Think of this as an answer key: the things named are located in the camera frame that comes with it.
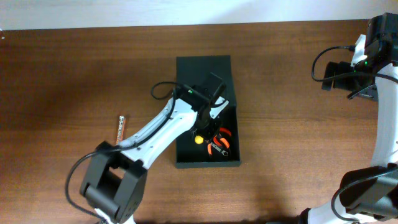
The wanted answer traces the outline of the black box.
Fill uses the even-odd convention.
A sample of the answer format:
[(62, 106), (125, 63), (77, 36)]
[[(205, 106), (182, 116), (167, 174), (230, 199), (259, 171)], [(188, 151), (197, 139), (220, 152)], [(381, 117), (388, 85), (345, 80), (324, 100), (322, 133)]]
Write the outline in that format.
[(223, 80), (226, 88), (220, 96), (229, 101), (228, 106), (217, 117), (221, 121), (220, 128), (227, 128), (232, 132), (232, 136), (229, 137), (219, 130), (214, 137), (226, 138), (230, 144), (230, 154), (228, 157), (224, 157), (216, 150), (213, 150), (213, 155), (210, 157), (207, 152), (207, 144), (210, 141), (201, 145), (195, 144), (192, 138), (192, 131), (189, 130), (176, 140), (176, 167), (179, 169), (237, 167), (241, 164), (236, 113), (237, 102), (231, 71), (231, 57), (229, 55), (219, 55), (177, 58), (177, 81), (180, 83), (190, 86), (196, 85), (204, 90), (213, 91), (214, 88), (206, 83), (206, 79), (212, 75), (216, 75)]

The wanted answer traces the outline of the yellow black screwdriver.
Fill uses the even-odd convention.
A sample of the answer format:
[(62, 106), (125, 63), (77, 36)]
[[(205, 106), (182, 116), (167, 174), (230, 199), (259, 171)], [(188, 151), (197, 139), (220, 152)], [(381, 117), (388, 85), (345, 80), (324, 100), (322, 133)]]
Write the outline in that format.
[(194, 138), (194, 141), (195, 141), (196, 144), (203, 144), (204, 138), (202, 136), (200, 136), (200, 135), (196, 135), (195, 138)]

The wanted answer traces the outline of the silver ring spanner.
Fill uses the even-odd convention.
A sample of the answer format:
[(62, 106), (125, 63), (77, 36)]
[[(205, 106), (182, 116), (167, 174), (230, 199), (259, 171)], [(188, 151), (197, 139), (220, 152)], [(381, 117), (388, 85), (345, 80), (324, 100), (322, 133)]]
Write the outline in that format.
[(221, 153), (223, 156), (228, 156), (228, 152), (224, 150), (219, 150), (219, 153)]

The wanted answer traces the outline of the orange black long-nose pliers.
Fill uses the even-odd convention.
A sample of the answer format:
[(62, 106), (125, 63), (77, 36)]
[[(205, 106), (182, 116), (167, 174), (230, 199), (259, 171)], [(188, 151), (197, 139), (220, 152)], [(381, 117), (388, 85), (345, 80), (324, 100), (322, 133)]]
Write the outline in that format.
[(214, 137), (212, 141), (210, 141), (207, 144), (207, 152), (208, 155), (211, 157), (213, 155), (213, 150), (216, 150), (219, 152), (219, 150), (224, 150), (228, 152), (228, 155), (230, 154), (230, 144), (226, 140), (226, 138), (217, 138)]

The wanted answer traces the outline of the orange handled metal file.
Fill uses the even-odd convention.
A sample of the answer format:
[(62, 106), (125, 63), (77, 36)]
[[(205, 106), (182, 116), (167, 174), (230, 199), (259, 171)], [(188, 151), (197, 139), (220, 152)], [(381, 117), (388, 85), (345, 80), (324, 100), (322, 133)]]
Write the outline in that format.
[(126, 118), (123, 115), (119, 116), (118, 131), (116, 136), (116, 144), (119, 144), (124, 139), (124, 129), (126, 124)]

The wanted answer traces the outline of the red small cutting pliers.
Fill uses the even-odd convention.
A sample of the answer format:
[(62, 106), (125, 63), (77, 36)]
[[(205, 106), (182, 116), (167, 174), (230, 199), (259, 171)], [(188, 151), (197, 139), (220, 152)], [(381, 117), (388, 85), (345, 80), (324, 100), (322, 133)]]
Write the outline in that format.
[(220, 132), (221, 132), (221, 133), (224, 133), (224, 134), (227, 134), (229, 137), (232, 136), (232, 132), (231, 132), (230, 130), (228, 130), (227, 128), (221, 127), (221, 128), (220, 128)]

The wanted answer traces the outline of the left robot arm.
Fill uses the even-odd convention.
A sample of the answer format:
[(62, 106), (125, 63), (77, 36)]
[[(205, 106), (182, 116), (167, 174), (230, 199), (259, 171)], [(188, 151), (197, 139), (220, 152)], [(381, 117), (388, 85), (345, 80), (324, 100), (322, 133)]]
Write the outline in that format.
[(217, 116), (228, 105), (221, 95), (225, 82), (209, 74), (199, 85), (176, 83), (163, 110), (140, 131), (115, 145), (102, 142), (90, 161), (80, 194), (101, 223), (133, 222), (141, 203), (147, 171), (179, 136), (187, 131), (210, 144), (221, 122)]

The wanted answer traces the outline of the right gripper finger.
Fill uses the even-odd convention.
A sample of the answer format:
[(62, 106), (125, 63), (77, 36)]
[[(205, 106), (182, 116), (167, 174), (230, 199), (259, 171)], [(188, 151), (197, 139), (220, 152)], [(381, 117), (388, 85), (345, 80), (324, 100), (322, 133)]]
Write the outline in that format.
[[(338, 69), (338, 64), (335, 62), (329, 62), (326, 65), (324, 79), (333, 78), (336, 75)], [(334, 87), (334, 81), (324, 81), (322, 82), (322, 90), (330, 91)]]
[[(341, 75), (345, 72), (345, 62), (339, 62), (335, 65), (334, 76)], [(335, 79), (333, 81), (333, 88), (345, 89), (345, 81), (343, 79)]]

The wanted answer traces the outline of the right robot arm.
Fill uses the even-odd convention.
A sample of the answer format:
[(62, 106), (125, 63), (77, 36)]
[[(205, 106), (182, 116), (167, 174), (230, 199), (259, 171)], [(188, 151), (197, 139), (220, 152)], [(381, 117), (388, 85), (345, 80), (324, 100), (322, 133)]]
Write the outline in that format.
[(371, 165), (347, 172), (331, 200), (305, 209), (295, 223), (372, 223), (397, 219), (397, 14), (368, 21), (350, 62), (329, 62), (323, 90), (347, 90), (348, 99), (378, 103), (377, 134)]

